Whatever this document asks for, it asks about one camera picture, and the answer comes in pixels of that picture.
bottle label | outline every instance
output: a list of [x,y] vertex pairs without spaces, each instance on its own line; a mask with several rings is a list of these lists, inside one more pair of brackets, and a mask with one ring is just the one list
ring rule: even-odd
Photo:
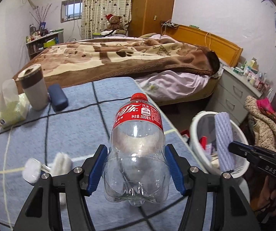
[[115,116],[113,128],[128,120],[152,122],[163,131],[160,113],[153,106],[142,102],[133,102],[120,108]]

window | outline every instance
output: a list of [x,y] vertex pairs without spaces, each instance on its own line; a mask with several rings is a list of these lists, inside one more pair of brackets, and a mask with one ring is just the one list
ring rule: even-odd
[[61,4],[61,22],[81,19],[82,0],[67,0]]

clear plastic bottle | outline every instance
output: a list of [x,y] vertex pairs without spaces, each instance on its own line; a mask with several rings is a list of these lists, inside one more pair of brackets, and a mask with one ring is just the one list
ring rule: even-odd
[[103,169],[105,197],[133,206],[167,199],[170,171],[160,112],[145,94],[136,93],[118,111]]

nightstand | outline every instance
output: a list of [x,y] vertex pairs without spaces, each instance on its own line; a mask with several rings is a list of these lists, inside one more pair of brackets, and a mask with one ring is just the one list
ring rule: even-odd
[[248,111],[244,109],[247,96],[259,99],[262,94],[247,79],[233,72],[230,67],[223,67],[219,84],[208,102],[205,110],[227,112],[237,125],[246,118]]

blue case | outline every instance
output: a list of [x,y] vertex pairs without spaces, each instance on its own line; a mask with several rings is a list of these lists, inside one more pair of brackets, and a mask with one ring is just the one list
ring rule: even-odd
[[59,84],[48,87],[51,105],[55,112],[65,109],[68,106],[68,98],[64,94]]

